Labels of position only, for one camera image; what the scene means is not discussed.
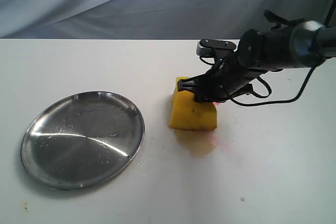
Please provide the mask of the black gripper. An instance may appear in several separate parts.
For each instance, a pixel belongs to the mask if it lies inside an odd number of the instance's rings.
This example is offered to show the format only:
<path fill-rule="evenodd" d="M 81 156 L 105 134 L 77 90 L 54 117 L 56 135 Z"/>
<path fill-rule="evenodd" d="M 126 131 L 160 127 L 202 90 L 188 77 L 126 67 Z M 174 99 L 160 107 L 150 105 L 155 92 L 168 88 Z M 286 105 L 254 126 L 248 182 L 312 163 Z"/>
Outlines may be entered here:
<path fill-rule="evenodd" d="M 239 63 L 238 53 L 232 52 L 205 75 L 180 79 L 177 91 L 194 93 L 194 101 L 197 103 L 224 102 L 230 97 L 251 94 L 253 86 L 250 82 L 253 79 L 251 71 Z"/>

